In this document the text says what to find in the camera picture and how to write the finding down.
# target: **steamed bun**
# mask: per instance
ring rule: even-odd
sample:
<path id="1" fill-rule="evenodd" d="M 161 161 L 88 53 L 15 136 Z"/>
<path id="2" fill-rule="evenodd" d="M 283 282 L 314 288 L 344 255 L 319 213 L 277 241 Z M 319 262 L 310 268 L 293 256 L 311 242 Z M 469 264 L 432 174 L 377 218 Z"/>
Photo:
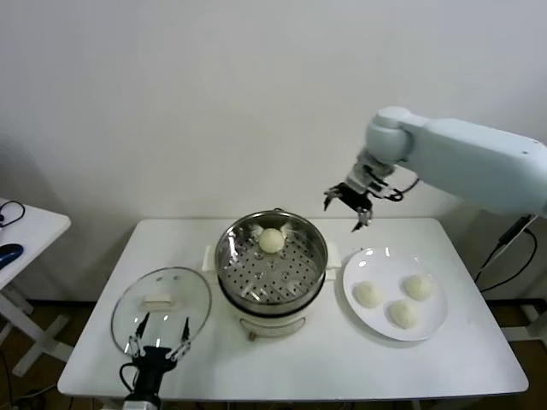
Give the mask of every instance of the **steamed bun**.
<path id="1" fill-rule="evenodd" d="M 425 275 L 412 275 L 404 279 L 404 291 L 416 301 L 425 301 L 433 294 L 433 280 Z"/>
<path id="2" fill-rule="evenodd" d="M 354 288 L 356 300 L 365 308 L 376 308 L 384 301 L 384 292 L 372 282 L 360 282 Z"/>
<path id="3" fill-rule="evenodd" d="M 391 320 L 403 329 L 410 329 L 420 321 L 418 308 L 413 302 L 397 301 L 393 302 L 387 309 Z"/>
<path id="4" fill-rule="evenodd" d="M 285 237 L 279 229 L 265 229 L 258 237 L 258 246 L 267 254 L 277 254 L 285 246 Z"/>

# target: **stainless steel steamer basket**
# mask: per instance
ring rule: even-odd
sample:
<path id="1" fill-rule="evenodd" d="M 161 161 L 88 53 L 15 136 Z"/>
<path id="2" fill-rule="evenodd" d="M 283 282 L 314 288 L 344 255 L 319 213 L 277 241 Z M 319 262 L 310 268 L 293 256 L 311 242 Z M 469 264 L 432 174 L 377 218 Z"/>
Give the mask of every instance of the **stainless steel steamer basket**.
<path id="1" fill-rule="evenodd" d="M 285 234 L 285 246 L 267 254 L 258 245 L 262 229 Z M 244 216 L 216 245 L 215 264 L 226 298 L 255 316 L 278 318 L 308 306 L 325 281 L 326 242 L 305 218 L 275 209 Z"/>

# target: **glass lid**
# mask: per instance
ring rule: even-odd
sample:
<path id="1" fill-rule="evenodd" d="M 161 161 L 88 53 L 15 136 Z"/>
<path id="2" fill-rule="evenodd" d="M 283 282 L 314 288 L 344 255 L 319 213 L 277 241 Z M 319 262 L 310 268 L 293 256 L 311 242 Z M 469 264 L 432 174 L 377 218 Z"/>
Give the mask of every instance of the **glass lid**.
<path id="1" fill-rule="evenodd" d="M 110 332 L 114 343 L 131 354 L 129 337 L 144 346 L 176 349 L 202 330 L 211 311 L 211 289 L 205 278 L 187 267 L 165 267 L 127 288 L 116 303 Z"/>

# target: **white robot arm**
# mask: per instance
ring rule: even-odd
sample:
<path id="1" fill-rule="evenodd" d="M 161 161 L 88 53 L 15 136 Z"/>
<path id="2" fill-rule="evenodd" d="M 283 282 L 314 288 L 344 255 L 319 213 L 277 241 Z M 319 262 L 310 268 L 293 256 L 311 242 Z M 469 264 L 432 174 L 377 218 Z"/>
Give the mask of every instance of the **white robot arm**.
<path id="1" fill-rule="evenodd" d="M 547 214 L 547 147 L 531 138 L 469 122 L 431 120 L 407 109 L 381 109 L 366 145 L 342 184 L 325 192 L 357 212 L 356 229 L 372 219 L 368 196 L 401 201 L 384 178 L 395 166 L 498 214 Z"/>

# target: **white table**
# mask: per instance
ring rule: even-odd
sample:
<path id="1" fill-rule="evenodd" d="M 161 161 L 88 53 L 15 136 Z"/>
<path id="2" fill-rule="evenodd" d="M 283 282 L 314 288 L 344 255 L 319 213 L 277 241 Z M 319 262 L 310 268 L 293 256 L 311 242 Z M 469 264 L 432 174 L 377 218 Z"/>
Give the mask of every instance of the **white table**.
<path id="1" fill-rule="evenodd" d="M 26 371 L 42 353 L 50 354 L 59 360 L 67 361 L 72 348 L 54 339 L 68 322 L 67 316 L 58 316 L 48 327 L 42 330 L 26 315 L 32 312 L 32 306 L 23 295 L 9 283 L 21 271 L 44 252 L 70 226 L 70 219 L 65 215 L 56 214 L 43 209 L 25 206 L 25 217 L 0 232 L 0 246 L 7 243 L 18 243 L 23 246 L 22 255 L 0 270 L 0 314 L 9 322 L 0 333 L 0 343 L 11 330 L 11 325 L 26 333 L 34 345 L 15 365 L 13 374 L 24 376 Z M 17 205 L 10 204 L 3 210 L 5 223 L 20 214 Z"/>
<path id="2" fill-rule="evenodd" d="M 436 220 L 312 220 L 342 258 L 368 246 L 408 249 L 437 274 L 449 303 L 442 329 L 422 343 L 373 334 L 347 312 L 338 281 L 326 282 L 309 321 L 280 340 L 247 340 L 218 285 L 208 323 L 163 379 L 164 400 L 361 401 L 517 393 L 528 381 L 450 240 Z M 125 288 L 159 267 L 199 270 L 204 249 L 231 220 L 144 220 L 138 224 L 68 361 L 65 395 L 123 397 L 128 358 L 110 338 Z"/>

